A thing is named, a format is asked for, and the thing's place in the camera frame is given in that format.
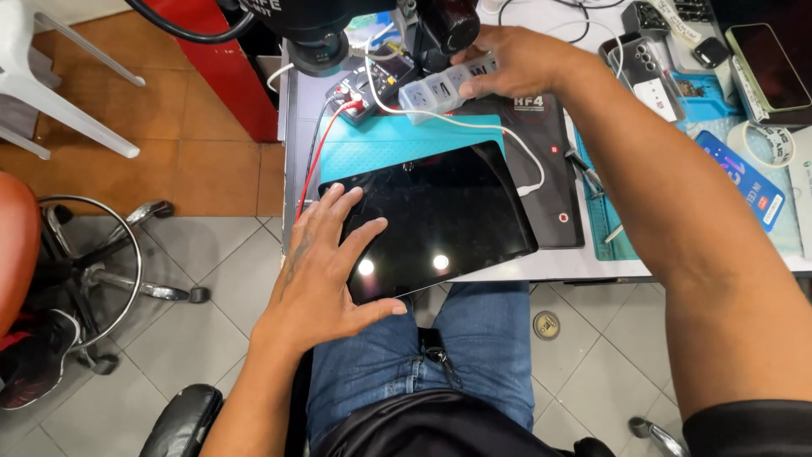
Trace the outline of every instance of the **chair armrest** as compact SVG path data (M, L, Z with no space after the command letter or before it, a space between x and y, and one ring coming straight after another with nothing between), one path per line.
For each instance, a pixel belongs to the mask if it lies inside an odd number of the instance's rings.
M139 456L197 457L222 403L211 385L185 387L166 405Z

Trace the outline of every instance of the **tablet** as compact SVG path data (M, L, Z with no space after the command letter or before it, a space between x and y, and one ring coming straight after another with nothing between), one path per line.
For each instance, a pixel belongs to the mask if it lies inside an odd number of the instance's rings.
M410 294L538 250L496 141L325 182L319 195L335 182L364 190L344 221L341 242L367 221L389 221L347 281L356 304Z

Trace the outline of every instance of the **red chair seat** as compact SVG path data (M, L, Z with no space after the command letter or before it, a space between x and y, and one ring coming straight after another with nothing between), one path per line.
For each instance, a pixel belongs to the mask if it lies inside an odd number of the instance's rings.
M39 249L37 198L22 181L0 172L0 337L23 306Z

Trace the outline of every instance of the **desk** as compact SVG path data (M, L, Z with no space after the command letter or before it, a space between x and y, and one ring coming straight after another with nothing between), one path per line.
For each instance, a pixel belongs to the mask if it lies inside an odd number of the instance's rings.
M611 0L588 2L591 5L607 4ZM598 20L610 27L615 33L623 33L620 13L631 0L623 4L603 10L590 10L590 18ZM496 16L480 11L483 24L496 24ZM574 8L552 2L551 0L514 0L502 16L505 25L522 25L537 32L544 32L570 20L583 19L583 14ZM584 24L573 24L552 33L553 36L563 40L573 40L579 37L584 30ZM590 33L581 42L577 43L582 49L597 52L604 41L612 38L611 34L600 26L590 27ZM660 52L667 59L667 52ZM283 56L283 64L287 63L287 55ZM293 224L296 204L299 200L302 186L305 181L307 155L313 130L316 128L316 117L324 103L324 93L332 83L339 78L338 75L329 78L311 78L291 71L284 75L280 81L279 102L279 140L285 141L285 202L283 213L283 250L287 249L287 238ZM313 174L318 181L318 170ZM315 197L315 185L311 185L307 198ZM586 245L582 249L566 250L540 250L521 259L501 263L491 268L474 272L454 281L559 281L559 280L601 280L624 278L645 280L651 273L640 260L619 260L602 262L595 258L592 231L589 224L589 214L586 210L584 186L579 174L576 189L581 209L581 220L584 224L584 238ZM812 273L812 260L801 256L792 256L784 259L788 267L796 272Z

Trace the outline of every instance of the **tile floor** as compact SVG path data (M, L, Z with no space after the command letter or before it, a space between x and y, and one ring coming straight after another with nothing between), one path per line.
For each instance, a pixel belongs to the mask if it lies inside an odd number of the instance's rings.
M51 160L0 140L0 171L37 195L83 195L123 214L161 198L178 215L282 215L284 148L253 142L174 40L135 12L74 29L147 85L130 84L56 32L40 33L33 46L54 61L63 79L56 91L140 155L125 159L40 115L35 141Z
M111 227L108 218L89 216L67 229L83 251ZM279 272L281 219L176 217L151 220L145 231L146 279L204 285L212 301L142 298L101 344L101 352L119 355L119 369L98 376L71 362L54 392L31 407L0 411L0 456L136 456L161 410L185 385L209 383L228 394ZM122 252L108 268L126 272L131 263L132 255ZM448 286L419 297L418 324L431 325ZM123 291L96 290L99 318L115 316L123 298ZM659 285L540 284L530 299L531 317L546 310L561 321L554 341L531 337L537 436L571 449L594 435L617 455L637 457L658 454L631 438L629 417L648 416L680 434Z

